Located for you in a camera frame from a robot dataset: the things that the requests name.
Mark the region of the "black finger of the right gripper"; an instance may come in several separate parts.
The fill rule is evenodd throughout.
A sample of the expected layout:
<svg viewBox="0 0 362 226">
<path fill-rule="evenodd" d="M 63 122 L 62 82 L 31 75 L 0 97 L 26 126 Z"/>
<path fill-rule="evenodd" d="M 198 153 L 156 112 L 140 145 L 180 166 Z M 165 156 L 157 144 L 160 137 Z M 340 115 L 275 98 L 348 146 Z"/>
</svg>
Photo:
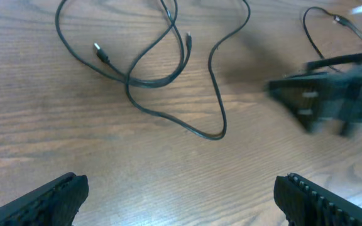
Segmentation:
<svg viewBox="0 0 362 226">
<path fill-rule="evenodd" d="M 362 53 L 356 53 L 352 55 L 342 55 L 314 62 L 308 62 L 305 65 L 305 69 L 307 71 L 313 71 L 318 68 L 348 64 L 348 63 L 362 64 Z"/>
<path fill-rule="evenodd" d="M 325 73 L 293 75 L 267 82 L 266 92 L 291 113 L 305 132 L 314 133 L 332 119 L 326 100 L 327 82 Z"/>
</svg>

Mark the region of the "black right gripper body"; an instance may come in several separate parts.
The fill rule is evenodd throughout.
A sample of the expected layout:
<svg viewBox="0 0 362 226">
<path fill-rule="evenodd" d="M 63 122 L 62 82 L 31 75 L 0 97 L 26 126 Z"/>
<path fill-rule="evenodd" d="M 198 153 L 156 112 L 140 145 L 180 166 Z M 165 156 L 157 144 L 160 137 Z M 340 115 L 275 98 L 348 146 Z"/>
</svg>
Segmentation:
<svg viewBox="0 0 362 226">
<path fill-rule="evenodd" d="M 351 137 L 359 130 L 362 126 L 362 69 L 327 81 L 322 117 L 342 122 L 340 136 Z"/>
</svg>

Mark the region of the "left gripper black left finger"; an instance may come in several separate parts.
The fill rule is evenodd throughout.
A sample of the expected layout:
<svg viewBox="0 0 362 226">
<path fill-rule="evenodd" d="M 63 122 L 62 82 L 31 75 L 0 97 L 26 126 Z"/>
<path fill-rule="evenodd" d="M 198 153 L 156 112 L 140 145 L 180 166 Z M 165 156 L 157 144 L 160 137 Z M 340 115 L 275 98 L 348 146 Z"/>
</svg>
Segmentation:
<svg viewBox="0 0 362 226">
<path fill-rule="evenodd" d="M 72 225 L 89 195 L 86 175 L 69 172 L 0 207 L 0 225 Z"/>
</svg>

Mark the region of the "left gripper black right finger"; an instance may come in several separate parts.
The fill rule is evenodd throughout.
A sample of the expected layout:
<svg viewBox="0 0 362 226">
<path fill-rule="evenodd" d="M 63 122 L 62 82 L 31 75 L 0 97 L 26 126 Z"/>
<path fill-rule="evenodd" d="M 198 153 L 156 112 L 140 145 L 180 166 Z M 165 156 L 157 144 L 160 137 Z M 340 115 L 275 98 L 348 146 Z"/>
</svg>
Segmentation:
<svg viewBox="0 0 362 226">
<path fill-rule="evenodd" d="M 362 226 L 361 207 L 295 173 L 276 177 L 273 197 L 289 225 Z"/>
</svg>

